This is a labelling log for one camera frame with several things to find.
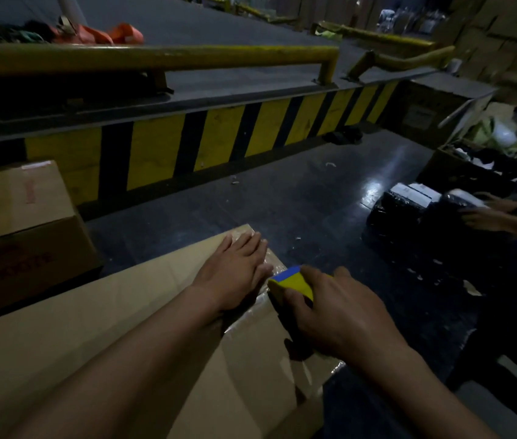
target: pile of straps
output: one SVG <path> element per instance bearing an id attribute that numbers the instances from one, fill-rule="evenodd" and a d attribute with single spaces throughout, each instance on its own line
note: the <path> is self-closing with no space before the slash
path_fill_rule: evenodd
<path id="1" fill-rule="evenodd" d="M 143 44 L 144 37 L 128 23 L 103 32 L 60 16 L 54 27 L 35 20 L 22 26 L 0 24 L 0 43 Z"/>

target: yellow and black striped curb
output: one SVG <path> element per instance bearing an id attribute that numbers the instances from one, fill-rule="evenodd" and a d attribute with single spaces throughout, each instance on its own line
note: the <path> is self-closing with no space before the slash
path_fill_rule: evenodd
<path id="1" fill-rule="evenodd" d="M 0 141 L 0 167 L 54 159 L 74 204 L 376 123 L 398 81 Z"/>

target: black stripe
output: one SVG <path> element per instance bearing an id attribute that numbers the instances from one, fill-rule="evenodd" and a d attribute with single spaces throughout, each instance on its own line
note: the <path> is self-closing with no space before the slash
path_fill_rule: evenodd
<path id="1" fill-rule="evenodd" d="M 258 113 L 262 103 L 250 103 L 244 107 L 242 118 L 240 119 L 240 126 L 238 133 L 234 140 L 232 153 L 230 154 L 230 161 L 243 159 L 250 143 L 250 137 L 254 132 L 254 125 L 256 125 Z"/>
<path id="2" fill-rule="evenodd" d="M 380 94 L 382 94 L 382 91 L 384 90 L 384 84 L 379 85 L 379 87 L 376 88 L 376 92 L 374 95 L 372 95 L 372 98 L 370 99 L 370 103 L 368 104 L 368 108 L 366 108 L 366 111 L 364 112 L 364 115 L 362 116 L 362 119 L 364 121 L 368 121 L 368 116 L 370 115 L 370 112 L 372 112 L 372 108 L 376 104 L 376 102 L 379 100 Z"/>
<path id="3" fill-rule="evenodd" d="M 331 91 L 326 94 L 323 102 L 321 102 L 318 114 L 315 116 L 315 120 L 313 121 L 313 125 L 311 126 L 311 130 L 307 137 L 315 137 L 318 134 L 319 128 L 321 128 L 321 124 L 325 120 L 328 110 L 332 105 L 333 98 L 336 96 L 336 92 L 337 91 Z"/>
<path id="4" fill-rule="evenodd" d="M 363 87 L 357 87 L 354 92 L 352 93 L 352 96 L 350 97 L 350 101 L 348 102 L 348 105 L 346 106 L 346 109 L 344 110 L 344 113 L 342 114 L 342 117 L 340 117 L 340 121 L 337 122 L 336 130 L 340 130 L 346 125 L 346 122 L 348 121 L 348 117 L 350 117 L 350 114 L 352 110 L 354 109 L 354 106 L 356 106 L 356 102 L 358 101 L 358 98 L 360 97 L 360 94 L 362 94 Z"/>
<path id="5" fill-rule="evenodd" d="M 193 172 L 199 144 L 202 141 L 203 127 L 206 124 L 206 116 L 207 110 L 190 112 L 185 115 L 173 177 Z"/>
<path id="6" fill-rule="evenodd" d="M 282 148 L 285 145 L 287 137 L 289 137 L 289 132 L 291 132 L 291 128 L 295 122 L 295 117 L 297 117 L 297 113 L 299 112 L 299 107 L 301 106 L 302 101 L 303 97 L 300 96 L 293 97 L 289 102 L 289 106 L 287 106 L 287 111 L 285 112 L 285 117 L 283 118 L 283 123 L 279 129 L 275 143 L 272 145 L 273 149 Z"/>
<path id="7" fill-rule="evenodd" d="M 126 192 L 134 122 L 102 126 L 98 199 Z"/>
<path id="8" fill-rule="evenodd" d="M 25 139 L 0 141 L 0 167 L 27 161 Z"/>

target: yellow stripe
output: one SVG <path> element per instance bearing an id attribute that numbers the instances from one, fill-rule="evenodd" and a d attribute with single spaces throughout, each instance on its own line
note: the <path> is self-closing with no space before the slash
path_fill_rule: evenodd
<path id="1" fill-rule="evenodd" d="M 27 137 L 29 161 L 52 159 L 57 162 L 74 204 L 98 199 L 101 127 Z"/>
<path id="2" fill-rule="evenodd" d="M 185 114 L 134 123 L 127 189 L 173 177 Z"/>
<path id="3" fill-rule="evenodd" d="M 325 96 L 325 94 L 316 94 L 303 97 L 303 101 L 297 112 L 297 117 L 295 117 L 291 131 L 285 142 L 286 145 L 307 138 Z"/>
<path id="4" fill-rule="evenodd" d="M 206 124 L 203 128 L 194 171 L 230 160 L 243 112 L 244 105 L 207 111 Z"/>
<path id="5" fill-rule="evenodd" d="M 366 118 L 367 122 L 376 123 L 376 120 L 378 120 L 380 114 L 382 114 L 382 111 L 391 98 L 391 95 L 393 94 L 393 91 L 395 90 L 395 87 L 397 87 L 398 83 L 398 81 L 391 81 L 390 83 L 386 84 L 379 95 L 379 99 L 376 100 L 376 104 L 372 107 L 370 114 L 368 114 L 368 117 Z"/>
<path id="6" fill-rule="evenodd" d="M 377 88 L 378 85 L 366 86 L 364 89 L 362 89 L 362 92 L 358 97 L 358 101 L 354 105 L 354 109 L 352 109 L 352 112 L 350 112 L 350 115 L 346 120 L 346 125 L 355 125 L 360 123 L 360 120 L 362 120 L 362 116 L 366 112 L 366 108 L 368 108 L 368 104 L 372 100 L 372 97 L 374 96 Z"/>
<path id="7" fill-rule="evenodd" d="M 248 142 L 246 157 L 270 151 L 285 118 L 290 98 L 264 102 L 260 107 L 253 135 Z"/>
<path id="8" fill-rule="evenodd" d="M 319 128 L 318 135 L 325 134 L 327 132 L 333 132 L 336 130 L 337 124 L 342 118 L 342 114 L 348 106 L 348 102 L 354 93 L 354 89 L 346 89 L 345 91 L 337 91 L 336 96 L 333 98 L 330 109 L 326 114 L 321 127 Z"/>

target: hand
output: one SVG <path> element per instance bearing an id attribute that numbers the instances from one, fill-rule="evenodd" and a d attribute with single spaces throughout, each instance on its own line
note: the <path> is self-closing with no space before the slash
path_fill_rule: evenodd
<path id="1" fill-rule="evenodd" d="M 264 263 L 267 245 L 259 232 L 245 232 L 234 243 L 228 234 L 203 264 L 191 288 L 210 297 L 218 311 L 233 310 L 272 274 L 272 265 Z"/>
<path id="2" fill-rule="evenodd" d="M 504 231 L 509 215 L 490 208 L 461 209 L 461 219 L 470 228 L 484 231 Z"/>
<path id="3" fill-rule="evenodd" d="M 408 349 L 379 296 L 352 279 L 346 268 L 340 266 L 330 277 L 302 266 L 301 274 L 313 289 L 313 310 L 291 288 L 285 290 L 285 301 L 299 330 L 320 351 L 374 372 L 379 361 Z"/>
<path id="4" fill-rule="evenodd" d="M 489 192 L 476 192 L 474 195 L 489 198 L 490 200 L 485 202 L 486 205 L 492 209 L 495 209 L 496 211 L 513 212 L 515 209 L 517 209 L 517 202 L 497 197 Z"/>

